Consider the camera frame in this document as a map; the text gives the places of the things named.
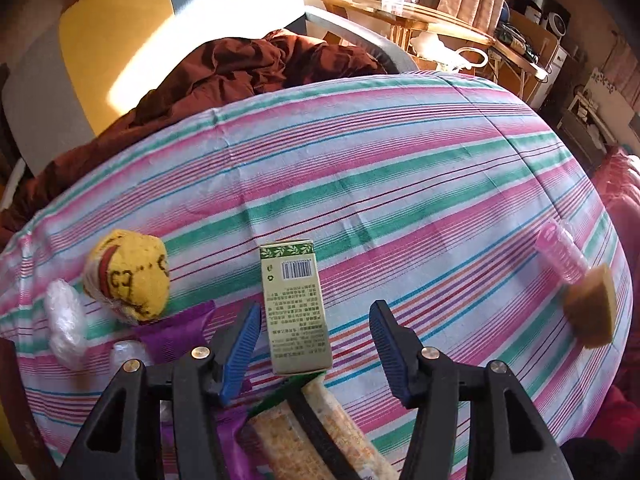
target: brown blanket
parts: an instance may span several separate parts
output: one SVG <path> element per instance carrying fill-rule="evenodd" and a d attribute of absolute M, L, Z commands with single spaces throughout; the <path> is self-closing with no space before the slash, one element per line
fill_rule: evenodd
<path fill-rule="evenodd" d="M 270 32 L 262 40 L 223 38 L 204 43 L 99 137 L 60 155 L 18 188 L 11 207 L 0 213 L 0 250 L 37 211 L 80 178 L 162 128 L 253 95 L 383 73 L 359 47 L 330 45 L 287 30 Z"/>

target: clear plastic bag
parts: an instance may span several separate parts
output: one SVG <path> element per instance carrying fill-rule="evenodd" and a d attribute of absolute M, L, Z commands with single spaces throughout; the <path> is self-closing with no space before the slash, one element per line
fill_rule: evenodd
<path fill-rule="evenodd" d="M 47 286 L 44 309 L 49 320 L 49 348 L 58 362 L 70 370 L 82 368 L 88 347 L 87 322 L 80 295 L 65 280 Z"/>
<path fill-rule="evenodd" d="M 140 341 L 133 339 L 118 341 L 113 344 L 110 355 L 111 378 L 118 372 L 120 367 L 129 359 L 138 359 L 145 366 L 151 366 L 153 360 L 149 357 L 146 347 Z M 171 423 L 174 420 L 172 404 L 170 400 L 160 401 L 160 422 Z"/>

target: red cloth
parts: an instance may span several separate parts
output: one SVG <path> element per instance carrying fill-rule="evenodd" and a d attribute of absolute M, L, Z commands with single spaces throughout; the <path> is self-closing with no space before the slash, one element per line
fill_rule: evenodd
<path fill-rule="evenodd" d="M 39 209 L 80 178 L 171 124 L 209 108 L 283 88 L 384 73 L 363 48 L 327 44 L 288 30 L 270 32 L 261 40 L 207 41 L 99 137 L 60 155 L 20 186 L 11 206 L 0 212 L 0 250 Z"/>
<path fill-rule="evenodd" d="M 611 148 L 591 179 L 616 228 L 631 272 L 634 311 L 615 384 L 640 406 L 640 159 Z"/>
<path fill-rule="evenodd" d="M 620 453 L 627 450 L 640 430 L 640 408 L 625 399 L 615 386 L 610 387 L 587 438 L 606 440 Z"/>

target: barcode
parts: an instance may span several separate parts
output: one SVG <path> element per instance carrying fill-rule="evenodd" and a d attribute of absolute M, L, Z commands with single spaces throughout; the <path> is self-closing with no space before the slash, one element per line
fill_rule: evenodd
<path fill-rule="evenodd" d="M 291 260 L 282 263 L 282 277 L 284 280 L 308 278 L 311 275 L 311 260 Z"/>

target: striped bed sheet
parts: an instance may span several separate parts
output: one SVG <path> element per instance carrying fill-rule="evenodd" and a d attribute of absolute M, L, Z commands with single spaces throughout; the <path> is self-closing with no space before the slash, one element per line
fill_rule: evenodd
<path fill-rule="evenodd" d="M 571 226 L 591 264 L 612 268 L 610 346 L 582 349 L 562 316 L 559 280 L 534 250 L 548 218 Z M 455 360 L 507 362 L 559 442 L 589 427 L 630 324 L 626 259 L 597 193 L 511 93 L 480 78 L 418 73 L 264 94 L 120 153 L 37 213 L 2 253 L 0 336 L 17 345 L 58 463 L 110 380 L 113 342 L 130 329 L 82 295 L 90 349 L 84 370 L 71 372 L 48 349 L 42 297 L 55 278 L 81 290 L 87 253 L 115 228 L 164 240 L 164 315 L 214 299 L 207 335 L 247 301 L 262 302 L 259 244 L 311 238 L 334 353 L 326 384 L 398 470 L 415 411 L 387 386 L 367 323 L 374 300 Z M 265 327 L 247 377 L 252 390 L 236 404 L 280 382 Z M 453 478 L 464 476 L 468 429 L 462 403 Z"/>

